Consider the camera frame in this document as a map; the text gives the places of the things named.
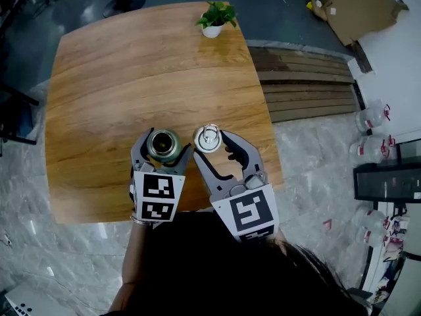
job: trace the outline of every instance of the round black base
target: round black base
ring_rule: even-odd
[[[129,3],[126,8],[120,9],[116,5],[116,0],[112,0],[107,6],[105,6],[103,11],[103,16],[105,18],[109,18],[110,16],[122,14],[125,12],[135,11],[136,9],[140,9],[145,4],[146,0],[129,0]]]

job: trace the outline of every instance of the potted plant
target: potted plant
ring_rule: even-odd
[[[225,5],[222,1],[210,2],[207,12],[201,15],[201,18],[196,22],[196,25],[202,26],[202,33],[207,38],[215,38],[221,33],[222,26],[230,22],[234,27],[237,24],[234,21],[236,16],[234,6]]]

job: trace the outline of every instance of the white plant pot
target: white plant pot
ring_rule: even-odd
[[[218,36],[219,33],[221,33],[221,30],[222,30],[223,26],[224,25],[222,25],[222,26],[209,26],[209,27],[206,27],[206,28],[203,28],[203,26],[202,26],[202,33],[207,38],[212,39],[212,38],[215,38],[216,36]]]

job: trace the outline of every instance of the table top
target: table top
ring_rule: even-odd
[[[282,183],[263,92],[239,26],[214,39],[195,21],[206,3],[125,13],[62,37],[47,100],[45,152],[58,223],[128,220],[130,150],[151,127],[175,130],[184,144],[215,123],[259,148],[269,181]],[[241,174],[219,149],[221,175]],[[210,206],[193,158],[178,210]]]

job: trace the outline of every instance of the open cardboard box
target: open cardboard box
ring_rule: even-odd
[[[369,32],[396,23],[400,11],[409,8],[401,0],[321,0],[330,27],[344,45]]]

